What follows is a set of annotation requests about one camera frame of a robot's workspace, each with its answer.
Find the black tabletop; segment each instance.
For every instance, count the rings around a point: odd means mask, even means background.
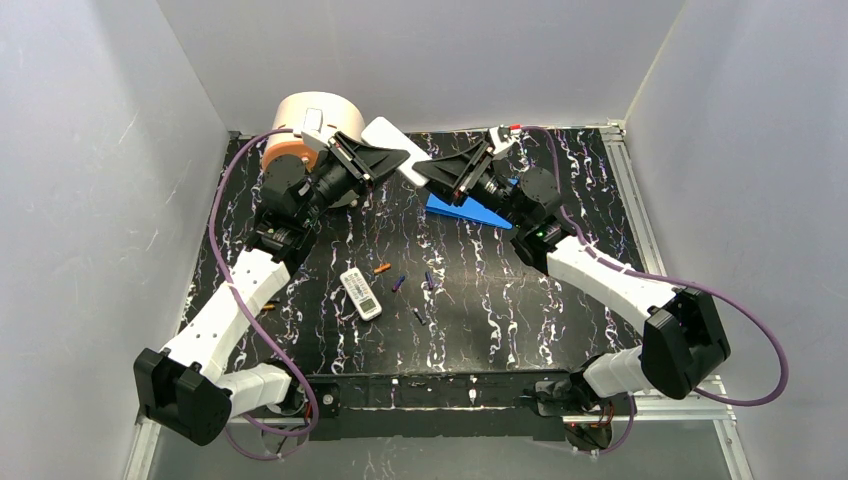
[[[596,129],[553,131],[565,205],[598,247],[641,268],[616,180]],[[432,157],[470,146],[478,132],[424,133],[410,138]],[[225,165],[246,140],[233,140]],[[230,181],[219,213],[219,243],[235,263],[250,227],[261,180],[255,149]],[[507,157],[519,173],[552,169],[542,135],[522,139]],[[355,208],[332,210],[318,241],[275,311],[259,321],[305,373],[427,373],[573,368],[603,351],[639,340],[629,324],[568,284],[525,267],[505,240],[507,231],[426,212],[427,192],[394,175]],[[383,263],[392,268],[371,272]],[[383,313],[359,319],[339,275],[359,267]],[[437,285],[425,288],[429,271]],[[397,293],[391,287],[401,276]],[[201,245],[187,320],[223,281],[208,240]],[[412,314],[417,307],[428,321]],[[233,352],[229,370],[271,355],[251,329]]]

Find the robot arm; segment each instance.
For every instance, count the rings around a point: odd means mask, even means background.
[[[313,227],[327,208],[350,191],[361,195],[379,185],[409,156],[338,131],[296,134],[320,152],[318,166],[299,178],[292,175],[292,162],[268,166],[253,231],[232,268],[233,283],[221,285],[160,351],[144,349],[133,365],[141,413],[198,445],[214,440],[230,418],[281,403],[292,381],[270,364],[223,375],[249,327],[230,290],[238,290],[257,314],[306,259],[315,243]]]
[[[519,130],[489,129],[468,150],[433,160],[385,119],[372,122],[362,138],[409,150],[399,170],[410,182],[449,205],[471,197],[505,218],[514,225],[510,243],[526,265],[585,291],[642,333],[642,346],[591,358],[567,380],[537,385],[539,402],[585,411],[602,398],[652,388],[684,398],[730,355],[712,297],[628,276],[628,265],[590,253],[561,217],[563,201],[547,170],[530,168],[515,184],[496,173],[493,166]],[[599,258],[620,268],[602,265]]]

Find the white remote control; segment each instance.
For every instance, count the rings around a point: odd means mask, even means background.
[[[363,320],[371,320],[383,313],[383,307],[377,302],[371,287],[362,276],[358,268],[351,268],[341,275],[342,285],[347,291],[347,296],[353,300],[356,311]]]

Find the gray floor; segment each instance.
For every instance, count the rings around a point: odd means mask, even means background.
[[[250,425],[234,427],[243,447],[264,451]],[[219,437],[197,447],[162,430],[152,479],[729,479],[712,422],[638,422],[627,443],[591,459],[564,444],[525,438],[372,438],[312,442],[284,461],[258,462]]]

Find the gray wall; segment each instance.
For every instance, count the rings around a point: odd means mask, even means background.
[[[226,131],[154,0],[4,0],[0,132],[0,477],[120,478]]]
[[[291,93],[407,131],[624,116],[683,0],[159,0],[230,130]]]
[[[737,409],[757,478],[848,476],[845,125],[848,5],[836,0],[689,2],[627,125],[670,272],[732,292],[788,351],[786,394]],[[726,318],[728,390],[760,396],[775,355]]]

